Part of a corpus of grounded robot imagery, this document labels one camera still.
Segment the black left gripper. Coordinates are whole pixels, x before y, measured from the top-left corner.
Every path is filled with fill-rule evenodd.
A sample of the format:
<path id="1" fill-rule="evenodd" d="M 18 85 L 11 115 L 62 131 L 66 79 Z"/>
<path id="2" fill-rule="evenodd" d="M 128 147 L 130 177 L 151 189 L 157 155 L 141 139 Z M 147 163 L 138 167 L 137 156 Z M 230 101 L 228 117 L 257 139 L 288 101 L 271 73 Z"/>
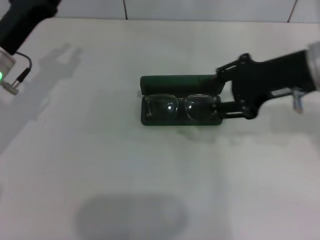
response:
<path id="1" fill-rule="evenodd" d="M 60 0 L 11 0 L 0 20 L 0 47 L 16 54 L 35 27 L 58 12 Z"/>

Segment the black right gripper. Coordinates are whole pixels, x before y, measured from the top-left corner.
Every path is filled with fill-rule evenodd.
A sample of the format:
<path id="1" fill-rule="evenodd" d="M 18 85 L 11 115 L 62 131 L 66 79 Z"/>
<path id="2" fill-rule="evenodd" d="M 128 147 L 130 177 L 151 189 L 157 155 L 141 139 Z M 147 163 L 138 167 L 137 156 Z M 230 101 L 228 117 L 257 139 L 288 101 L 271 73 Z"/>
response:
<path id="1" fill-rule="evenodd" d="M 260 107 L 275 97 L 273 91 L 282 89 L 311 93 L 316 90 L 307 65 L 305 50 L 275 59 L 256 62 L 249 54 L 216 69 L 217 83 L 231 81 L 235 101 L 216 98 L 211 104 L 213 114 L 220 119 L 254 119 Z"/>

